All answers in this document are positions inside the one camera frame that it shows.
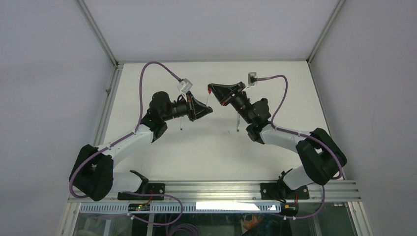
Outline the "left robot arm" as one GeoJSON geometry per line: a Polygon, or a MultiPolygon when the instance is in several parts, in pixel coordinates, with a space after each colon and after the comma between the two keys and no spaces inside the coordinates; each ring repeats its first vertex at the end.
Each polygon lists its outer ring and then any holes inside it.
{"type": "Polygon", "coordinates": [[[83,146],[69,177],[69,190],[75,198],[104,199],[110,193],[130,194],[136,200],[148,194],[148,179],[137,171],[118,173],[114,168],[139,147],[154,143],[167,130],[167,121],[188,117],[196,121],[213,109],[198,101],[191,92],[171,101],[168,93],[156,92],[138,127],[110,143],[83,146]]]}

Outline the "white pen red end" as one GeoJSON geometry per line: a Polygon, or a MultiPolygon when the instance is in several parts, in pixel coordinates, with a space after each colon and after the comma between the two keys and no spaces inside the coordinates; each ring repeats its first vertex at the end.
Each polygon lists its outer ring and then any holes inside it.
{"type": "Polygon", "coordinates": [[[206,106],[207,106],[207,107],[209,106],[209,101],[210,101],[210,94],[208,94],[208,96],[207,96],[207,100],[206,100],[206,106]]]}

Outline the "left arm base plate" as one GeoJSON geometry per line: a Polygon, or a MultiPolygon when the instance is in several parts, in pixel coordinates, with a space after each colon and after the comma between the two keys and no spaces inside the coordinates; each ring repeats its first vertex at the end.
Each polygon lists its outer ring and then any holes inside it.
{"type": "Polygon", "coordinates": [[[164,200],[163,196],[151,196],[155,194],[165,194],[165,184],[164,183],[143,183],[135,193],[145,194],[145,196],[137,196],[128,194],[126,192],[119,192],[117,199],[120,201],[148,201],[155,200],[161,201],[164,200]]]}

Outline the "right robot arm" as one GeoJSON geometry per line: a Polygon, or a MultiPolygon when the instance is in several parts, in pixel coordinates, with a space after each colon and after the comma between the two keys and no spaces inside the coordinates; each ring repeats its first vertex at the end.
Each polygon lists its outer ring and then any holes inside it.
{"type": "Polygon", "coordinates": [[[335,176],[341,176],[347,158],[330,135],[322,128],[301,132],[276,126],[270,120],[268,100],[262,98],[251,103],[245,84],[208,84],[208,90],[220,105],[232,107],[248,123],[248,137],[263,145],[275,145],[298,154],[301,166],[282,172],[271,190],[273,197],[290,199],[297,189],[315,183],[326,185],[335,176]]]}

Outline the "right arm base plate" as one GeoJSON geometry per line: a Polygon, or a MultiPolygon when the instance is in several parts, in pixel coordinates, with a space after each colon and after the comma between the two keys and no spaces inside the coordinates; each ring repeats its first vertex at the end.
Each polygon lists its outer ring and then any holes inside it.
{"type": "Polygon", "coordinates": [[[303,185],[295,190],[290,189],[283,183],[263,182],[260,183],[260,193],[262,200],[308,200],[310,199],[309,190],[303,185]]]}

